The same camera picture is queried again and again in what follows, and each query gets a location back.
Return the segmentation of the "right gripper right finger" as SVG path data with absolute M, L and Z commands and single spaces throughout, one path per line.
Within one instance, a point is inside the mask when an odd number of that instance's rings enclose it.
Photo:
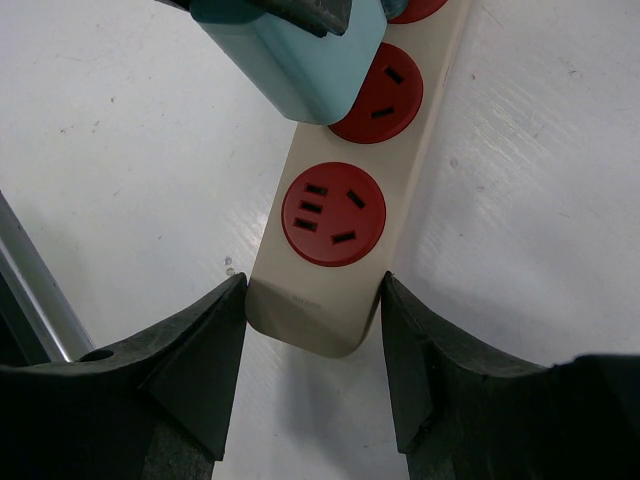
M 635 479 L 639 359 L 543 367 L 437 315 L 392 274 L 381 325 L 398 451 L 413 479 Z

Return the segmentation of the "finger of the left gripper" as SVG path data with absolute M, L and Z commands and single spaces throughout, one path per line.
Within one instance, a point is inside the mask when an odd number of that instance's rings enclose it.
M 346 33 L 352 0 L 250 0 L 256 7 L 322 38 Z

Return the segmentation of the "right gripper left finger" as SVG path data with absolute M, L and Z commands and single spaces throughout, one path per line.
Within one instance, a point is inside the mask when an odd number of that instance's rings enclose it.
M 74 362 L 1 369 L 5 479 L 208 479 L 225 452 L 246 332 L 236 274 Z

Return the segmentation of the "light teal charger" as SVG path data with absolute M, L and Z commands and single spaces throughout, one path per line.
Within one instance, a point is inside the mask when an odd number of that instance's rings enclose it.
M 284 117 L 316 125 L 349 112 L 387 27 L 378 1 L 352 2 L 346 32 L 322 37 L 250 1 L 193 1 L 190 13 Z

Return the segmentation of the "dark teal charger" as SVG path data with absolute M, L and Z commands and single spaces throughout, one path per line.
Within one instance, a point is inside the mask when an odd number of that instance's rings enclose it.
M 385 16 L 394 19 L 400 16 L 408 6 L 408 0 L 381 0 Z

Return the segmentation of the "beige red power strip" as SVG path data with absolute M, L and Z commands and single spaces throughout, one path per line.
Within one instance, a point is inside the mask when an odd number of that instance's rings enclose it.
M 412 2 L 347 116 L 296 129 L 248 285 L 258 332 L 332 358 L 365 339 L 469 9 Z

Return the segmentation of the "aluminium front rail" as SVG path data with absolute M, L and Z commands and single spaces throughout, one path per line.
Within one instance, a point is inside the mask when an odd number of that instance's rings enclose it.
M 6 199 L 1 200 L 1 323 L 29 364 L 73 362 L 94 349 Z

